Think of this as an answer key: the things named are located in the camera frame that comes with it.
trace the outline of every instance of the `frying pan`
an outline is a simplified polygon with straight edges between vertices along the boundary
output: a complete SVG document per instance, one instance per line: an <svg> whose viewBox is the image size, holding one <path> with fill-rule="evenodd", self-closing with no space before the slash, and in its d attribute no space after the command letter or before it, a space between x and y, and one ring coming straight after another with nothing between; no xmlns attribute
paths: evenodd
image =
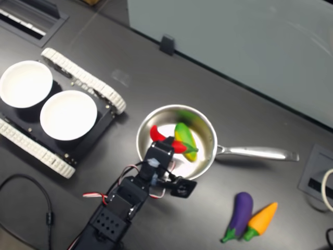
<svg viewBox="0 0 333 250"><path fill-rule="evenodd" d="M164 136L174 136L178 122L185 123L191 130L196 141L197 160L189 162L182 154L174 154L176 167L173 174L193 180L205 173L212 165L216 155L233 154L259 157L270 160L299 161L297 153L271 147L224 147L217 144L214 127L198 110L185 105L169 105L151 112L139 127L136 137L136 149L140 160L146 155L151 146L150 128L157 125Z"/></svg>

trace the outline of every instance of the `orange carrot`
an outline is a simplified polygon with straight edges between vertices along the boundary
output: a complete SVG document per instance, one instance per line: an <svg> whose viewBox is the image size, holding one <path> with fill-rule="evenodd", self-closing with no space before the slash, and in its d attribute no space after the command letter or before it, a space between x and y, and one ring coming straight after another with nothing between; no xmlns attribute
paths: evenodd
<svg viewBox="0 0 333 250"><path fill-rule="evenodd" d="M255 236L262 235L271 223L276 209L277 202L274 202L253 216L248 223L248 230L244 234L244 239L249 241Z"/></svg>

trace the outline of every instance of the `red chili pepper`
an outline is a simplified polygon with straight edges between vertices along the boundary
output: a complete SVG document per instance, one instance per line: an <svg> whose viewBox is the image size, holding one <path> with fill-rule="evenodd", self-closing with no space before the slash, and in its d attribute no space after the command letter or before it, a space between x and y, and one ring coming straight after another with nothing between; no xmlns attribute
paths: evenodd
<svg viewBox="0 0 333 250"><path fill-rule="evenodd" d="M166 137L164 135L162 135L162 134L160 134L160 132L158 132L156 125L151 127L150 137L154 142L164 141L166 139ZM190 145L188 145L187 143L180 142L180 141L173 141L171 146L175 149L176 154L187 154L187 153L198 151L197 148L193 148Z"/></svg>

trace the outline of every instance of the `black table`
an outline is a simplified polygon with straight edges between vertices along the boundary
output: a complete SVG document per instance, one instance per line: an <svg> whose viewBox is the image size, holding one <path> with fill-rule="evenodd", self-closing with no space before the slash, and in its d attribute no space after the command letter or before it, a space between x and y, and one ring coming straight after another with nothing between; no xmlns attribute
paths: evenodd
<svg viewBox="0 0 333 250"><path fill-rule="evenodd" d="M147 114L167 104L185 104L203 112L222 145L280 147L299 152L301 160L219 157L197 179L189 199L169 195L150 199L124 238L126 249L315 250L326 244L332 214L313 210L297 185L314 143L333 150L331 133L179 56L163 54L154 43L82 5L65 0L57 4L70 19L47 46L109 83L126 100L127 109L70 180L36 166L31 157L0 138L0 181L12 173L27 173L51 195L56 214L54 249L66 249L99 203L83 199L82 193L106 191L125 166L138 162L136 131ZM39 59L42 49L0 29L0 51L2 73L18 61ZM131 80L116 81L115 70ZM61 77L55 74L56 80ZM274 201L278 211L263 236L222 245L219 239L232 215L234 195L241 191L253 196L256 211ZM46 203L37 189L16 181L0 193L0 199L0 220L45 248Z"/></svg>

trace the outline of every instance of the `yellow-green pepper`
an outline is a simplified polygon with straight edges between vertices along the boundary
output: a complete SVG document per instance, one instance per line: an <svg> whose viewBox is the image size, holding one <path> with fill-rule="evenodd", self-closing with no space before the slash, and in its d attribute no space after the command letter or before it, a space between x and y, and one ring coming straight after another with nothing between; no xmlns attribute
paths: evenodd
<svg viewBox="0 0 333 250"><path fill-rule="evenodd" d="M179 122L175 127L175 139L187 143L193 148L197 147L190 129L182 122ZM184 156L189 161L195 161L197 159L197 152L187 153Z"/></svg>

